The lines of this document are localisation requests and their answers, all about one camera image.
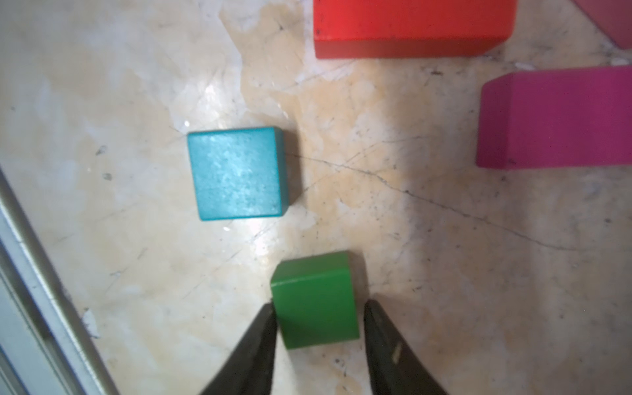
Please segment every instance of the scratch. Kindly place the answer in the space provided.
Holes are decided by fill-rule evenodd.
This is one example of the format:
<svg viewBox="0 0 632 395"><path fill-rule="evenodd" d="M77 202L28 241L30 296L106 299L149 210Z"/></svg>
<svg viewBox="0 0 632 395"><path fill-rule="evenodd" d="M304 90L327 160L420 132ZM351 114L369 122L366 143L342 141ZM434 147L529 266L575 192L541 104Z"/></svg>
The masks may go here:
<svg viewBox="0 0 632 395"><path fill-rule="evenodd" d="M189 296L189 295L191 295L191 293L192 293L193 291L195 291L195 290L196 290L196 289L197 289L200 285L202 285L202 283L203 283L204 281L206 281L206 275L204 275L204 278L203 278L203 279L202 279L202 280L201 280L201 281L200 281L200 282L199 282L196 286L194 286L193 288L191 288L191 290L189 290L189 292L187 292L187 293L186 293L186 295L184 295L184 296L182 297L182 300L187 299L187 298L188 298L188 296Z"/></svg>
<svg viewBox="0 0 632 395"><path fill-rule="evenodd" d="M145 255L145 252L147 252L147 247L143 248L142 250L140 250L140 253L138 254L138 256L136 257L136 260L139 260L143 257L143 255Z"/></svg>
<svg viewBox="0 0 632 395"><path fill-rule="evenodd" d="M270 229L272 229L273 226L275 226L280 220L274 221L273 223L269 224L268 226L266 226L265 228L261 229L259 232L257 232L255 234L255 236L252 236L252 239L250 239L248 242L252 243L253 241L255 241L256 239L260 238L261 236L263 236L264 234L268 233L268 231Z"/></svg>
<svg viewBox="0 0 632 395"><path fill-rule="evenodd" d="M74 236L74 235L76 235L76 233L71 233L71 234L69 234L69 235L67 235L67 236L63 236L63 237L61 237L61 238L58 238L57 240L55 240L55 241L53 241L53 242L52 242L51 247L54 247L54 246L56 246L56 245L58 245L58 244L63 243L64 241L66 241L66 240L70 239L70 238L71 238L72 236Z"/></svg>
<svg viewBox="0 0 632 395"><path fill-rule="evenodd" d="M98 222L105 221L108 218L115 217L115 216L117 216L119 214L123 214L124 212L126 212L128 210L131 210L132 208L136 207L137 205L140 205L140 202L137 202L137 203L134 203L134 204L132 204L130 206L127 206L124 209L112 211L110 214L92 221L92 223L97 224Z"/></svg>
<svg viewBox="0 0 632 395"><path fill-rule="evenodd" d="M351 64L352 64L352 63L354 63L354 62L355 62L355 60L348 61L347 63L344 63L344 64L342 64L341 66L338 66L337 68L334 68L334 69L332 69L332 70L325 70L325 71L323 71L323 72L321 72L321 73L318 73L318 74L312 75L311 77L308 77L308 78L306 78L306 79L304 79L304 80L302 80L302 81L298 81L298 82L293 83L292 85L288 86L287 88L283 88L283 89L281 89L281 91L282 91L282 92L285 92L285 91L290 90L290 89L292 89L292 88L295 88L295 87L297 87L297 86L299 86L299 85L301 85L301 84L303 84L303 83L305 83L305 82L308 82L308 81L314 80L314 79L316 79L316 78L318 78L318 77L322 77L322 76L324 76L324 75L326 75L326 74L329 74L329 73L333 73L334 71L337 71L337 70L340 70L341 68L347 67L347 66L351 65Z"/></svg>

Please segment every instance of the crack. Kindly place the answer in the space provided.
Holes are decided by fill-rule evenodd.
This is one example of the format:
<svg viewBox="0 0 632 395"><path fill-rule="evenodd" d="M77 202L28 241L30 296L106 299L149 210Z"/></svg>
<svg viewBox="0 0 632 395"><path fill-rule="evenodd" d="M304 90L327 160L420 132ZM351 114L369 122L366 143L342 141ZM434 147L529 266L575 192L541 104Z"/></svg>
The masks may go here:
<svg viewBox="0 0 632 395"><path fill-rule="evenodd" d="M450 212L453 212L455 214L458 214L458 215L460 215L463 218L473 219L474 221L482 222L482 223L484 223L484 224L486 224L488 226L492 226L493 228L501 229L501 230L503 230L503 231L505 231L507 233L510 233L510 234L514 235L515 237L518 237L518 238L521 238L523 240L529 241L531 243L534 243L534 244L536 244L538 246L541 246L541 247L544 247L544 248L550 248L550 249L556 250L556 251L567 251L567 252L585 252L585 251L587 251L587 249L581 249L581 248L576 248L576 247L569 247L569 246L563 246L563 245L555 245L555 244L544 243L543 241L531 238L531 237L529 237L528 235L526 235L524 233L520 233L520 232L515 231L515 230L513 230L511 228L507 228L506 226L496 224L496 223L488 220L487 218L473 216L471 214L466 213L465 211L462 211L462 210L459 210L459 209L457 209L455 207L451 207L451 206L448 206L446 204L437 202L436 200L433 200L431 198L426 198L426 197L423 197L423 196L416 195L416 194L410 192L409 190L401 190L399 188L396 188L395 186L392 186L385 178L383 178L379 174L376 174L376 173L371 172L371 171L367 171L367 170L363 170L363 169L357 169L355 167L347 166L345 164L338 164L338 163L333 163L333 162L327 162L327 161L323 161L322 159L310 158L310 157L305 157L305 156L296 155L296 154L287 154L287 155L294 156L294 157L297 157L297 158L300 158L300 159L306 159L308 161L314 161L314 162L327 164L328 166L332 166L332 167L343 168L343 169L355 171L357 173L366 174L367 176L371 176L371 177L377 178L388 189L391 189L391 190L394 190L394 191L397 191L397 192L400 192L400 193L404 193L405 195L408 195L408 196L410 196L412 198L415 198L417 200L421 200L422 202L425 202L425 203L428 203L430 205L439 207L440 209L443 209L443 210L450 211Z"/></svg>
<svg viewBox="0 0 632 395"><path fill-rule="evenodd" d="M308 77L308 78L306 78L306 79L304 79L302 81L298 81L298 82L293 83L292 85L288 86L287 88L281 89L281 92L285 92L287 90L295 88L295 87L297 87L297 86L299 86L299 85L301 85L301 84L303 84L303 83L305 83L307 81L311 81L311 80L313 80L315 78L324 76L325 74L333 73L334 71L340 70L341 68L345 68L345 67L351 65L354 62L355 62L355 60L352 60L352 61L343 63L341 66L338 66L337 68L334 68L334 69L331 69L331 70L326 70L326 71L323 71L323 72L318 73L318 74L314 74L314 75L312 75L312 76L310 76L310 77Z"/></svg>

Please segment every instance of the teal block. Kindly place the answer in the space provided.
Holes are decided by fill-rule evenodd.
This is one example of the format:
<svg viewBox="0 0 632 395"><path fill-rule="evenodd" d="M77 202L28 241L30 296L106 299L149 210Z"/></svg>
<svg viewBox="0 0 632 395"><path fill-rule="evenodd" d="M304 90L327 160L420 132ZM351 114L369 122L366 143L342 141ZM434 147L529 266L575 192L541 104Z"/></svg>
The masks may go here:
<svg viewBox="0 0 632 395"><path fill-rule="evenodd" d="M289 198L281 129L199 131L187 140L201 220L285 213Z"/></svg>

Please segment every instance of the stain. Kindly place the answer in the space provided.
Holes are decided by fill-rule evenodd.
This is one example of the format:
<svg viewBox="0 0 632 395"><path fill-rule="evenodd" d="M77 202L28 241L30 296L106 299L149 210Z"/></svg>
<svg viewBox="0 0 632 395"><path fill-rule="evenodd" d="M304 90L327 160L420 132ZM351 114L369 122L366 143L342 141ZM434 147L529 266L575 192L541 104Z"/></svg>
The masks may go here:
<svg viewBox="0 0 632 395"><path fill-rule="evenodd" d="M361 395L363 393L360 383L351 376L342 377L336 384L335 395L347 395L356 394Z"/></svg>
<svg viewBox="0 0 632 395"><path fill-rule="evenodd" d="M105 154L106 152L107 152L107 145L101 145L94 155L99 156L99 155Z"/></svg>

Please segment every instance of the cube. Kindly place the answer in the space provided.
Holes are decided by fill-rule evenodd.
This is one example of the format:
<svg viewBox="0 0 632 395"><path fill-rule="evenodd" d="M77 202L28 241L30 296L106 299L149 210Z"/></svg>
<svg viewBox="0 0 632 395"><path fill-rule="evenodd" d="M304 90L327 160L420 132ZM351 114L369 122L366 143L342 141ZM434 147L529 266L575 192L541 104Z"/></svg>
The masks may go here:
<svg viewBox="0 0 632 395"><path fill-rule="evenodd" d="M575 0L575 2L619 47L632 48L632 1Z"/></svg>
<svg viewBox="0 0 632 395"><path fill-rule="evenodd" d="M314 0L316 57L476 56L511 36L516 0Z"/></svg>
<svg viewBox="0 0 632 395"><path fill-rule="evenodd" d="M360 337L347 253L281 262L270 286L287 349Z"/></svg>
<svg viewBox="0 0 632 395"><path fill-rule="evenodd" d="M632 66L526 71L483 86L477 165L632 164Z"/></svg>
<svg viewBox="0 0 632 395"><path fill-rule="evenodd" d="M285 213L288 177L281 129L200 131L187 140L201 220Z"/></svg>

